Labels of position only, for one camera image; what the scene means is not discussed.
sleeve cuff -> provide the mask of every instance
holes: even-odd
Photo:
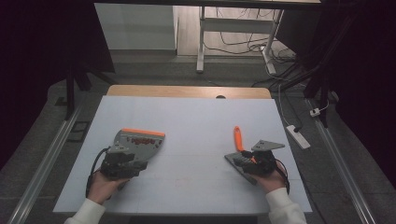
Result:
[[[265,198],[270,205],[270,211],[274,211],[277,208],[285,207],[293,203],[289,198],[286,188],[273,190],[267,193]]]
[[[106,208],[99,203],[85,199],[74,218],[82,223],[98,223]]]

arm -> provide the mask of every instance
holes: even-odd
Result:
[[[277,166],[284,172],[279,163]],[[285,182],[278,172],[272,172],[268,176],[253,175],[253,177],[266,193],[265,198],[270,205],[269,218],[273,224],[306,223],[303,210],[299,204],[289,198]]]
[[[64,224],[97,224],[105,212],[103,203],[116,190],[117,187],[129,179],[108,180],[102,173],[93,174],[90,194],[73,217],[66,220]]]

white board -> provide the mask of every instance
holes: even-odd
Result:
[[[239,126],[245,149],[259,140],[284,144],[274,150],[287,167],[290,197],[312,212],[274,100],[104,96],[64,185],[54,212],[77,212],[98,152],[113,145],[122,128],[165,133],[147,170],[106,201],[107,212],[124,215],[258,215],[269,207],[224,159],[236,151]]]

white wall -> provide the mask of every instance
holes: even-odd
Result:
[[[95,3],[109,49],[176,49],[172,6]]]

white power strip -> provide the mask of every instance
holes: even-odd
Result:
[[[294,138],[294,140],[297,142],[297,144],[302,149],[307,149],[307,148],[311,147],[311,145],[309,145],[309,143],[305,140],[303,135],[300,134],[299,132],[295,133],[294,129],[295,129],[294,125],[290,125],[290,126],[286,127],[286,130],[289,131],[289,134],[291,135],[291,137]]]

